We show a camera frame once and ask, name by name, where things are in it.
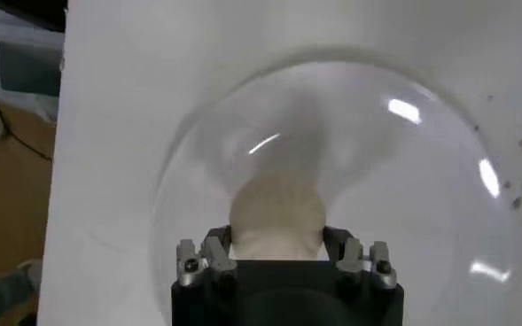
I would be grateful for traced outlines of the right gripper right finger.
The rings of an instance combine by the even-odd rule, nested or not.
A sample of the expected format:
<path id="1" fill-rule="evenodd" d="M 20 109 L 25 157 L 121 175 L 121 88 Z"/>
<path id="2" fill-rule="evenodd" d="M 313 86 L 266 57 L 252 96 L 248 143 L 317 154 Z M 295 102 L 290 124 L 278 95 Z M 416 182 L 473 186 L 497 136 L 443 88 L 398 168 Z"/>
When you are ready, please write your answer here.
<path id="1" fill-rule="evenodd" d="M 355 288 L 364 282 L 375 289 L 395 289 L 397 272 L 390 261 L 387 243 L 375 241 L 368 255 L 363 245 L 346 229 L 323 228 L 323 244 L 329 260 L 339 271 L 340 279 Z"/>

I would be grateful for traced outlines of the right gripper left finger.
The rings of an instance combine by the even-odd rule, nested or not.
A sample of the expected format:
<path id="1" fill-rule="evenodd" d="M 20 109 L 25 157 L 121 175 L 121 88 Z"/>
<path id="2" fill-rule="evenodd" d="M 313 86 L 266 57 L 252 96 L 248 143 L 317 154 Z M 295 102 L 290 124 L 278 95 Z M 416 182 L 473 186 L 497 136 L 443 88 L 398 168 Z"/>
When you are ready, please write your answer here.
<path id="1" fill-rule="evenodd" d="M 176 281 L 182 287 L 201 284 L 209 273 L 219 283 L 237 277 L 237 262 L 230 258 L 231 227 L 210 229 L 197 251 L 191 239 L 176 246 Z"/>

